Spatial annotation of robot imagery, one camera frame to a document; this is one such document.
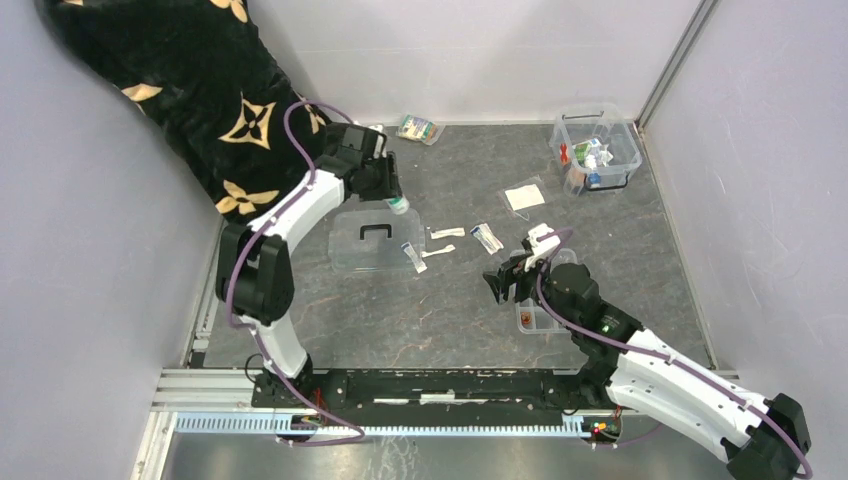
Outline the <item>brown medicine bottle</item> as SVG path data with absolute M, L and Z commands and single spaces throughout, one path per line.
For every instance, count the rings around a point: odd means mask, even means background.
M 574 166 L 568 169 L 565 174 L 565 191 L 571 196 L 578 196 L 582 193 L 586 181 L 586 175 Z

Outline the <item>teal item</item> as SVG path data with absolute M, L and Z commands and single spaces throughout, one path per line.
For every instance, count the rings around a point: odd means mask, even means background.
M 577 164 L 583 168 L 597 170 L 607 167 L 614 159 L 608 144 L 603 144 L 599 138 L 577 143 L 573 146 Z

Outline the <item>clear plastic storage box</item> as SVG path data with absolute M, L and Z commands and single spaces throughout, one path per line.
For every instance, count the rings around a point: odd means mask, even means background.
M 572 103 L 558 113 L 549 147 L 571 196 L 623 189 L 642 164 L 627 120 L 608 101 Z

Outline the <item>white bottle green label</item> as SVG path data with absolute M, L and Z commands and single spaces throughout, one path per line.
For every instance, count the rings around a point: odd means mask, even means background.
M 403 215 L 410 208 L 410 203 L 405 196 L 388 199 L 386 203 L 395 215 Z

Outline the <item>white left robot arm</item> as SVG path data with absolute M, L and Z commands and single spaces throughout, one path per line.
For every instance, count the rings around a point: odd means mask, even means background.
M 251 335 L 263 360 L 260 388 L 295 408 L 312 399 L 314 381 L 289 313 L 296 291 L 292 253 L 351 196 L 382 201 L 400 193 L 383 127 L 335 123 L 327 140 L 315 154 L 297 146 L 293 188 L 259 217 L 224 229 L 216 273 L 230 326 Z

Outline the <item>blue white bandage roll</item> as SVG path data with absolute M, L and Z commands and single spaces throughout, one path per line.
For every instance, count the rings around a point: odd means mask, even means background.
M 586 178 L 587 188 L 590 190 L 600 189 L 602 187 L 602 177 L 598 172 L 591 172 Z

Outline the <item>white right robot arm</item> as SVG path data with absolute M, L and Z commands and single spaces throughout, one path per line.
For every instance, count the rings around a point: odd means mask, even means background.
M 531 300 L 570 332 L 587 357 L 577 382 L 585 405 L 639 411 L 708 450 L 735 479 L 812 478 L 798 401 L 747 390 L 681 354 L 604 300 L 585 265 L 522 254 L 482 277 L 497 302 Z

